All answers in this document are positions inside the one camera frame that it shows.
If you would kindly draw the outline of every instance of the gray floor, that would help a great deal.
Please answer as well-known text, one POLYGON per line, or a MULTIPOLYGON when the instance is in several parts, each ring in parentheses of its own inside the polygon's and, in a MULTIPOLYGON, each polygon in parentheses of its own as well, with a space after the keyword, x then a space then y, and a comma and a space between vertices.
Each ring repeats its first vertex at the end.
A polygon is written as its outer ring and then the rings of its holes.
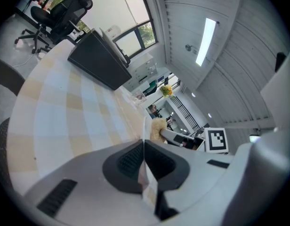
MULTIPOLYGON (((17 69, 26 79, 46 53, 32 55, 31 51, 34 47, 33 39, 19 40, 17 44, 14 44, 15 39, 21 36, 21 32, 24 29, 36 31, 36 28, 18 15, 10 18, 1 26, 0 59, 17 69)), ((38 41, 39 48, 44 46, 42 42, 38 41)), ((11 116, 15 100, 16 96, 0 85, 0 124, 11 116)))

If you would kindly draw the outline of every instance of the railing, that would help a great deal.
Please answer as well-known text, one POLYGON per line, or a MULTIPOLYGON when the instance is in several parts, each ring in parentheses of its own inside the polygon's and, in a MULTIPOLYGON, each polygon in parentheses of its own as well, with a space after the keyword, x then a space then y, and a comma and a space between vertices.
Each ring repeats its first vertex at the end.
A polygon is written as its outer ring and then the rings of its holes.
POLYGON ((184 118, 190 124, 192 129, 194 131, 197 131, 200 128, 199 125, 197 124, 195 119, 192 117, 192 115, 189 113, 189 111, 186 109, 186 107, 182 104, 182 102, 176 96, 172 97, 171 100, 179 109, 179 111, 183 114, 184 118))

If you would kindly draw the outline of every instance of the ceiling light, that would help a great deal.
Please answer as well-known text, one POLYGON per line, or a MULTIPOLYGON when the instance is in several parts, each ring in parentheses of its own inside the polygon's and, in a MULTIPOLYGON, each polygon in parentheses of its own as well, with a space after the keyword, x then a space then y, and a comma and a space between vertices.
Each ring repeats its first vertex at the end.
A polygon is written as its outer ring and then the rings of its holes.
POLYGON ((259 135, 250 135, 250 142, 255 143, 260 139, 261 136, 259 135))
POLYGON ((206 57, 206 54, 208 52, 210 43, 212 41, 215 25, 216 25, 215 21, 213 21, 209 18, 206 18, 205 30, 204 30, 203 36, 202 36, 201 47, 200 47, 200 51, 198 52, 198 56, 196 58, 196 63, 199 66, 202 65, 202 63, 206 57))

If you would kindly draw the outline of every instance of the black office chair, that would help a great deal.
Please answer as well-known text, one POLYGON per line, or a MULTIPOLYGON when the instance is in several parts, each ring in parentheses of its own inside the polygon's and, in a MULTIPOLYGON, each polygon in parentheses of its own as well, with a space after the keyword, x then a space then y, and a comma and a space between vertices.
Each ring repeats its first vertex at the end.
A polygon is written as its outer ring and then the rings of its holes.
POLYGON ((92 8, 92 6, 92 0, 63 0, 53 7, 50 13, 34 6, 31 8, 31 15, 40 25, 38 31, 33 33, 30 30, 25 29, 22 34, 28 32, 29 35, 18 37, 14 43, 17 44, 20 39, 33 38, 33 54, 36 51, 39 53, 41 50, 49 52, 49 44, 41 37, 41 29, 46 31, 46 27, 52 28, 49 38, 52 40, 53 44, 57 44, 66 38, 66 36, 73 30, 80 32, 76 24, 87 13, 87 10, 92 8), (40 40, 46 46, 37 49, 37 40, 40 40))
MULTIPOLYGON (((8 88, 17 96, 24 81, 23 76, 17 70, 0 60, 0 85, 8 88)), ((0 125, 0 182, 5 187, 12 187, 7 165, 6 147, 9 119, 5 119, 0 125)))

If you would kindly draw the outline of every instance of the desk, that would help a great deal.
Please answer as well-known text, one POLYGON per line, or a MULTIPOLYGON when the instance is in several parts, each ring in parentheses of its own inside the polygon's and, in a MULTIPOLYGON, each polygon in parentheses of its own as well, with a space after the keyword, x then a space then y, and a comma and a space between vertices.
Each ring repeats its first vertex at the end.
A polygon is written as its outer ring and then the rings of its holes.
POLYGON ((21 195, 73 157, 140 139, 146 111, 67 61, 64 40, 34 68, 18 94, 7 136, 8 170, 21 195))

